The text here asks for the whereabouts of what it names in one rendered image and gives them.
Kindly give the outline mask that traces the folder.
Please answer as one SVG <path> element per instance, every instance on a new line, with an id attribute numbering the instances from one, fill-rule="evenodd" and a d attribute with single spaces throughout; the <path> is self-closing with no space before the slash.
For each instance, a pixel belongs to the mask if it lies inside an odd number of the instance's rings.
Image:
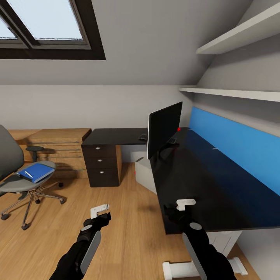
<path id="1" fill-rule="evenodd" d="M 26 171 L 30 174 L 30 176 L 26 173 Z M 53 168 L 37 163 L 17 173 L 17 176 L 35 184 L 53 171 L 55 171 Z"/>

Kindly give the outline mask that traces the monitor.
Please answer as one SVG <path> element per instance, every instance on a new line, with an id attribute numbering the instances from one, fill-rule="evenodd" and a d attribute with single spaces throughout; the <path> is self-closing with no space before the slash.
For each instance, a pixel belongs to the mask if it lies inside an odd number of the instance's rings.
<path id="1" fill-rule="evenodd" d="M 178 143 L 167 144 L 167 141 L 177 131 L 180 131 L 181 111 L 182 101 L 149 114 L 147 159 L 150 159 L 157 151 L 160 152 L 164 147 L 179 145 Z M 159 158 L 166 163 L 160 154 Z"/>

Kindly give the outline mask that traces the swivel chair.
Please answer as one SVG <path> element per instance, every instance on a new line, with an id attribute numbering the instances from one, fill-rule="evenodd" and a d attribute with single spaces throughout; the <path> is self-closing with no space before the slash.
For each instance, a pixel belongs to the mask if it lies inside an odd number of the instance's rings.
<path id="1" fill-rule="evenodd" d="M 8 214 L 4 214 L 6 211 L 10 210 L 11 208 L 15 207 L 16 205 L 22 203 L 26 199 L 30 198 L 26 214 L 24 216 L 24 220 L 22 223 L 21 228 L 25 230 L 28 228 L 28 224 L 26 224 L 26 219 L 32 204 L 32 201 L 34 200 L 36 204 L 40 203 L 39 196 L 53 198 L 60 200 L 60 203 L 64 203 L 63 198 L 50 196 L 47 194 L 40 193 L 41 191 L 59 183 L 59 187 L 63 186 L 63 183 L 55 182 L 51 185 L 48 185 L 46 187 L 40 188 L 40 185 L 43 184 L 45 181 L 47 181 L 54 173 L 50 173 L 40 181 L 36 182 L 35 184 L 23 179 L 19 176 L 17 176 L 17 173 L 25 170 L 26 168 L 34 165 L 34 164 L 41 164 L 44 166 L 48 166 L 56 170 L 56 163 L 52 161 L 38 161 L 37 162 L 37 151 L 44 150 L 43 147 L 40 146 L 32 146 L 26 148 L 26 151 L 30 151 L 32 154 L 33 162 L 25 167 L 24 165 L 24 153 L 23 150 L 19 147 L 16 140 L 10 135 L 8 130 L 0 125 L 0 197 L 7 194 L 7 193 L 15 193 L 15 194 L 21 194 L 22 196 L 18 198 L 18 201 L 5 209 L 3 212 L 0 213 L 1 219 L 5 220 L 7 217 L 9 217 Z M 23 167 L 22 169 L 20 169 Z M 20 170 L 18 170 L 20 169 Z"/>

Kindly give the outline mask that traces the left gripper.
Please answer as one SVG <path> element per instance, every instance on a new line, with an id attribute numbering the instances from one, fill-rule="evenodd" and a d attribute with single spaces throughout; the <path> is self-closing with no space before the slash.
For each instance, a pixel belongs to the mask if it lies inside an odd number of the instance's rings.
<path id="1" fill-rule="evenodd" d="M 104 226 L 107 226 L 109 224 L 109 220 L 111 220 L 111 215 L 110 213 L 105 213 L 102 215 L 99 215 L 98 217 L 94 218 L 94 219 L 87 219 L 84 222 L 84 226 L 87 224 L 90 224 L 91 222 L 98 222 L 100 224 L 100 229 Z"/>

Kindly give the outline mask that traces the keyboard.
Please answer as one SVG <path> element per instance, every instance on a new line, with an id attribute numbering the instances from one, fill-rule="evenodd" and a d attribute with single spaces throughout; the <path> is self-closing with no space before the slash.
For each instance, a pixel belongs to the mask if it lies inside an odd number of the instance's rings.
<path id="1" fill-rule="evenodd" d="M 140 139 L 148 140 L 148 134 L 143 134 L 139 137 Z M 170 138 L 167 141 L 167 144 L 174 144 L 176 142 L 177 138 Z"/>

